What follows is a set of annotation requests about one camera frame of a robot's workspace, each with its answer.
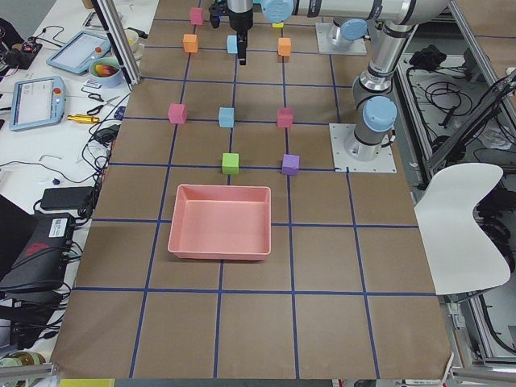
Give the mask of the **silver robot arm near teal tray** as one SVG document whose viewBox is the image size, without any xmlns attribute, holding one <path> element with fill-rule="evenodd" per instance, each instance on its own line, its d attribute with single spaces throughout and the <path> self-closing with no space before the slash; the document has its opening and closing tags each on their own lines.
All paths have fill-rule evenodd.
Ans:
<svg viewBox="0 0 516 387">
<path fill-rule="evenodd" d="M 362 39 L 368 30 L 368 26 L 363 19 L 333 19 L 329 32 L 331 43 L 336 46 L 344 46 L 349 42 Z"/>
</svg>

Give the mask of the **silver robot arm near pink tray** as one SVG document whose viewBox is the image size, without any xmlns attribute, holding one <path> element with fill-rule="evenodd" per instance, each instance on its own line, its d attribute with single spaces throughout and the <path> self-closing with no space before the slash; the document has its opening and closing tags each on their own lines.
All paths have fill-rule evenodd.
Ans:
<svg viewBox="0 0 516 387">
<path fill-rule="evenodd" d="M 376 158 L 382 140 L 397 118 L 397 108 L 386 94 L 401 54 L 414 29 L 439 15 L 448 4 L 448 1 L 262 1 L 260 6 L 271 23 L 285 22 L 293 15 L 383 22 L 372 44 L 368 67 L 352 88 L 360 121 L 343 142 L 352 159 L 366 162 Z"/>
</svg>

